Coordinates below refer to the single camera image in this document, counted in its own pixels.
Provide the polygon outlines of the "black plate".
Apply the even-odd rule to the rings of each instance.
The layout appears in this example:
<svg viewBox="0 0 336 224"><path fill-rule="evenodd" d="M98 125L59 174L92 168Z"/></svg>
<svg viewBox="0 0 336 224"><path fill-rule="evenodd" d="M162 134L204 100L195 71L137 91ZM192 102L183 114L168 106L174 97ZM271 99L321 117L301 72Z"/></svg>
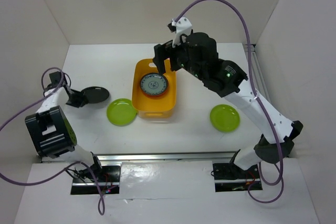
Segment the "black plate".
<svg viewBox="0 0 336 224"><path fill-rule="evenodd" d="M110 96L109 91L106 88L92 86L81 90L86 104L97 104L104 102Z"/></svg>

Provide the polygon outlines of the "blue floral plate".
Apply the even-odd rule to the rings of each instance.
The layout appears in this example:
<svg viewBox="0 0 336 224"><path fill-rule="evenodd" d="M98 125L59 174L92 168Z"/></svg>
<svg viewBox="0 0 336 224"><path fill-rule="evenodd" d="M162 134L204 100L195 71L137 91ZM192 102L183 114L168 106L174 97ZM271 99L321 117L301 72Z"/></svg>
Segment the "blue floral plate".
<svg viewBox="0 0 336 224"><path fill-rule="evenodd" d="M158 73L145 74L140 80L141 91L150 94L166 92L168 85L167 78Z"/></svg>

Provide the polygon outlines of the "orange plate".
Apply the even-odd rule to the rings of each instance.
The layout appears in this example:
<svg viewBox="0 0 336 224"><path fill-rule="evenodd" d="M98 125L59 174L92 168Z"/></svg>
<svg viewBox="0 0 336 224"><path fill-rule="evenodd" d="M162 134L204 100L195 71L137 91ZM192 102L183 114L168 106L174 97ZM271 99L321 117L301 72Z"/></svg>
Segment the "orange plate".
<svg viewBox="0 0 336 224"><path fill-rule="evenodd" d="M150 94L150 93L145 93L143 92L143 94L146 96L146 97L149 97L149 98L158 98L158 97L162 97L162 96L165 96L167 92L163 92L163 93L158 93L158 94Z"/></svg>

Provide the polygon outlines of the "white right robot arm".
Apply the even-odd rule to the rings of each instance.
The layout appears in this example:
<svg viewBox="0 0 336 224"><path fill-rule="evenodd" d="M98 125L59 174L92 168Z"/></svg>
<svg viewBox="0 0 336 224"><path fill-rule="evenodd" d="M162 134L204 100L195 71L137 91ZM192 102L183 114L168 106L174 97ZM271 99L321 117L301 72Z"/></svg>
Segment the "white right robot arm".
<svg viewBox="0 0 336 224"><path fill-rule="evenodd" d="M172 41L154 46L153 63L164 74L165 60L170 69L184 69L209 90L240 109L261 131L259 142L235 153L229 172L242 177L249 168L265 161L277 164L290 154L294 139L301 133L300 121L281 115L259 92L254 92L245 71L231 60L219 58L216 41L205 33L192 33L178 46Z"/></svg>

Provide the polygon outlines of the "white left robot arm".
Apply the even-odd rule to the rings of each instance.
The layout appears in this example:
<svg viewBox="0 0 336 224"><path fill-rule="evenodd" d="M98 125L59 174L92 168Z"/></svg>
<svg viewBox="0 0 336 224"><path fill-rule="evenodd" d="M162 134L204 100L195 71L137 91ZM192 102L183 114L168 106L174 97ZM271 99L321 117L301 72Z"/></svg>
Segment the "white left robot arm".
<svg viewBox="0 0 336 224"><path fill-rule="evenodd" d="M77 174L91 181L103 177L98 157L82 148L63 108L73 95L67 84L59 89L49 85L40 108L25 118L25 125L40 157L75 163Z"/></svg>

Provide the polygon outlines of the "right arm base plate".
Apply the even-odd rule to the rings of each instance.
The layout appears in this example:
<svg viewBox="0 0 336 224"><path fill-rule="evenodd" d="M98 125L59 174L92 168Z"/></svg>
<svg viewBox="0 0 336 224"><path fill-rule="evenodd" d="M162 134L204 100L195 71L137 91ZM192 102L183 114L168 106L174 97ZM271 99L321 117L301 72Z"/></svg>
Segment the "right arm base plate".
<svg viewBox="0 0 336 224"><path fill-rule="evenodd" d="M237 169L233 172L230 169L229 163L213 163L211 176L214 178L215 191L230 192L230 191L247 191L262 190L260 174L257 165L252 166L244 171Z"/></svg>

